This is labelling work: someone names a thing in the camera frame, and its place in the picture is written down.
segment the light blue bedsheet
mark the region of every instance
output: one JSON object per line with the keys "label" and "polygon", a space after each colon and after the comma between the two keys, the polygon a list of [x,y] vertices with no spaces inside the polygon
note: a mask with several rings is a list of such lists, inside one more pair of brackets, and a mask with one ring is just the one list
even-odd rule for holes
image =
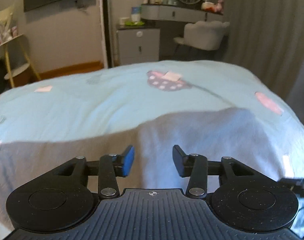
{"label": "light blue bedsheet", "polygon": [[[153,87],[149,71],[178,73],[190,87]],[[35,92],[46,86],[52,89]],[[277,103],[283,114],[264,107],[256,92]],[[9,90],[0,96],[0,143],[77,140],[127,130],[167,113],[231,106],[255,114],[275,150],[286,156],[284,176],[304,177],[304,126],[294,112],[250,71],[215,61],[136,64]]]}

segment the baseboard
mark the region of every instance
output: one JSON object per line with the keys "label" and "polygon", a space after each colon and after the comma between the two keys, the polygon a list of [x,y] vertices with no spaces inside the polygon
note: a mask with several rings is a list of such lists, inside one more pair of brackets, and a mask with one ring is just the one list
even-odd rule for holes
{"label": "baseboard", "polygon": [[79,74],[79,73],[88,73],[92,71],[97,71],[103,69],[103,64],[100,61],[95,62],[87,62],[82,64],[76,64],[72,66],[67,66],[63,68],[53,69],[50,71],[46,71],[40,73],[41,79],[49,79],[61,76],[68,76],[72,74]]}

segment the black gripper pad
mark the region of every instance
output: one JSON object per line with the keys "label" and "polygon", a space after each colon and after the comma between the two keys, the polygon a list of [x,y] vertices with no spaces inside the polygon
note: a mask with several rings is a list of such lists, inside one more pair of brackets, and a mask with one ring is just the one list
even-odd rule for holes
{"label": "black gripper pad", "polygon": [[206,202],[185,197],[179,189],[126,189],[103,200],[94,214],[70,230],[37,234],[18,229],[7,240],[296,240],[289,229],[252,234],[222,223]]}

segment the vanity table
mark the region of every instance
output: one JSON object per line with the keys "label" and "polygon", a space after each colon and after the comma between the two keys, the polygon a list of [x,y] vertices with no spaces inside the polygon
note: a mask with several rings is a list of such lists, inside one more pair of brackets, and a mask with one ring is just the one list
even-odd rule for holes
{"label": "vanity table", "polygon": [[144,26],[118,26],[117,38],[121,65],[172,59],[176,44],[187,23],[223,21],[223,15],[200,9],[164,4],[142,4]]}
{"label": "vanity table", "polygon": [[152,21],[195,23],[198,21],[223,21],[223,15],[164,4],[142,4],[141,18]]}

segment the cabinet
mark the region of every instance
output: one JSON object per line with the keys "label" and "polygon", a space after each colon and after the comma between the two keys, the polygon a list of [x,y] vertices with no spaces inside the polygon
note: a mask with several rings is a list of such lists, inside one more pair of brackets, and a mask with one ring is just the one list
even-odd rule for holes
{"label": "cabinet", "polygon": [[119,27],[117,31],[121,65],[159,60],[159,28]]}

